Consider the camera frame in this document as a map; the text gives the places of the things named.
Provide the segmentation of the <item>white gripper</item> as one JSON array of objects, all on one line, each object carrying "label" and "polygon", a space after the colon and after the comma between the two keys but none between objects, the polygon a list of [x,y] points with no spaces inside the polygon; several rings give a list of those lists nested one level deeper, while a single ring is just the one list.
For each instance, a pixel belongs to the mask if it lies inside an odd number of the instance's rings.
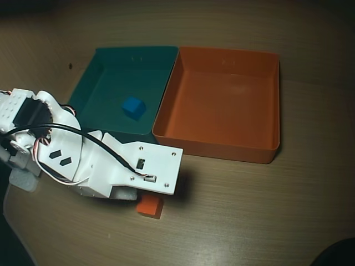
[{"label": "white gripper", "polygon": [[109,198],[123,201],[136,201],[138,192],[136,188],[127,186],[111,186],[108,176],[104,173],[107,166],[106,151],[93,141],[83,137],[82,150],[78,168],[74,175],[74,182],[81,183],[72,188],[87,197]]}]

